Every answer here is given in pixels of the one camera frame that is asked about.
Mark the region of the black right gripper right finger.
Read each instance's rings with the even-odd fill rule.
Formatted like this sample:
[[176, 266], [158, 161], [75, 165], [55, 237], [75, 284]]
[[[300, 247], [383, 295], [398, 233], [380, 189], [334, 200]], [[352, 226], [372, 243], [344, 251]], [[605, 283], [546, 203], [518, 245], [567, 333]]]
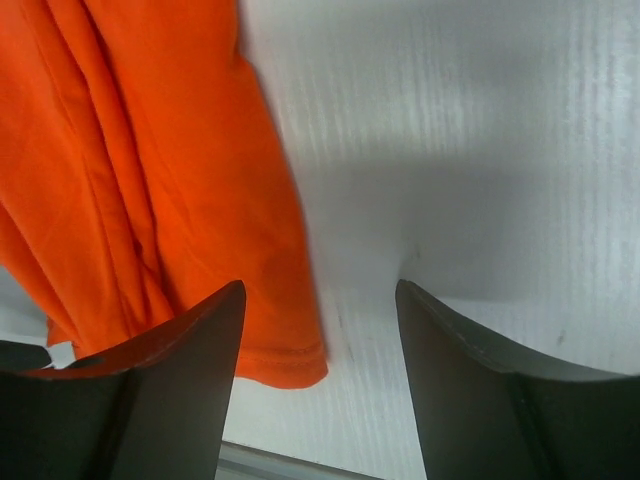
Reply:
[[638, 477], [637, 377], [528, 348], [407, 280], [395, 302], [429, 478]]

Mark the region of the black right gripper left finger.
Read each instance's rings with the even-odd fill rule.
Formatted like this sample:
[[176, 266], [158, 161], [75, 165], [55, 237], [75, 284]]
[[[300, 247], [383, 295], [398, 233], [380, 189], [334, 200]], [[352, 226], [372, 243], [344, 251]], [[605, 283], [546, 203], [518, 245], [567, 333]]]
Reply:
[[5, 479], [211, 479], [243, 331], [234, 281], [184, 314], [56, 369], [1, 344]]

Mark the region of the orange t shirt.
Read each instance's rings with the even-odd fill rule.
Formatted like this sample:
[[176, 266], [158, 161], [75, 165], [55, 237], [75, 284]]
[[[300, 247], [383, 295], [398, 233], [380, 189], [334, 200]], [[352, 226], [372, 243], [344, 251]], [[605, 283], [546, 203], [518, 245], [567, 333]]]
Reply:
[[326, 376], [299, 196], [235, 2], [2, 3], [1, 263], [77, 357], [240, 280], [237, 375]]

